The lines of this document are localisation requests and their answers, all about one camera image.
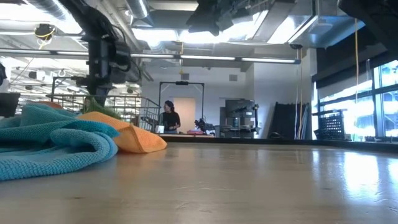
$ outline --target machine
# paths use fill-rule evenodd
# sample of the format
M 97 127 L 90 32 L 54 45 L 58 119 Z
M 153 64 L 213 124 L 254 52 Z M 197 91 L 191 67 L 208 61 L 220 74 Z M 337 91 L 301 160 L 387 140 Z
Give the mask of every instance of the machine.
M 220 135 L 224 138 L 254 138 L 259 131 L 259 105 L 253 100 L 225 100 L 220 108 Z
M 130 71 L 131 64 L 134 63 L 125 37 L 121 40 L 109 19 L 83 0 L 59 2 L 79 23 L 85 33 L 82 39 L 88 42 L 89 74 L 77 79 L 76 84 L 87 86 L 91 95 L 107 95 L 112 82 L 125 82 L 125 73 Z M 99 104 L 104 104 L 104 98 L 96 100 Z

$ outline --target table surface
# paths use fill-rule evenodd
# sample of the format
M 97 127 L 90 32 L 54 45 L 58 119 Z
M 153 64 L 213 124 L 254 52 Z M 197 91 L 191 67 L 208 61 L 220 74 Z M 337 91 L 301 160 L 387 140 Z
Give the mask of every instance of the table surface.
M 325 147 L 173 143 L 71 174 L 0 183 L 0 223 L 397 220 L 398 156 Z

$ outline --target red object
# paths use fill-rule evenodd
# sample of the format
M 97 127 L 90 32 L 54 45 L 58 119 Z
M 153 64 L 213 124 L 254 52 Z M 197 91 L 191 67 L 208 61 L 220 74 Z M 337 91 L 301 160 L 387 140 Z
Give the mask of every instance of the red object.
M 203 131 L 200 130 L 189 130 L 187 134 L 203 134 Z

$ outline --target orange cloth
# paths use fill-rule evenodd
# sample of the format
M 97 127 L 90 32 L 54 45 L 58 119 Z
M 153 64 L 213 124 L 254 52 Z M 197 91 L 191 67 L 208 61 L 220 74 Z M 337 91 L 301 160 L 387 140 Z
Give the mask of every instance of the orange cloth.
M 39 104 L 44 104 L 47 106 L 52 107 L 53 109 L 63 109 L 61 105 L 58 103 L 50 102 L 50 101 L 37 101 L 37 102 L 31 102 L 31 103 L 39 103 Z
M 90 112 L 80 115 L 77 118 L 88 121 L 99 121 L 118 130 L 120 135 L 113 140 L 123 151 L 147 153 L 163 150 L 167 147 L 167 143 L 158 135 L 100 112 Z

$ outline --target yellow cable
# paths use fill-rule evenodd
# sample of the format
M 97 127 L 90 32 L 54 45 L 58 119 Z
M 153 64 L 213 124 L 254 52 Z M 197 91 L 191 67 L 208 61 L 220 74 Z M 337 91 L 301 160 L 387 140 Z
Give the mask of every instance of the yellow cable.
M 42 44 L 40 44 L 39 50 L 42 50 L 42 48 L 46 45 L 46 41 L 49 38 L 49 36 L 45 37 L 45 40 L 43 40 Z
M 52 31 L 51 32 L 49 32 L 48 34 L 44 34 L 44 35 L 36 35 L 36 37 L 48 37 L 49 35 L 52 35 L 53 33 L 55 32 L 55 28 L 54 29 L 52 29 Z

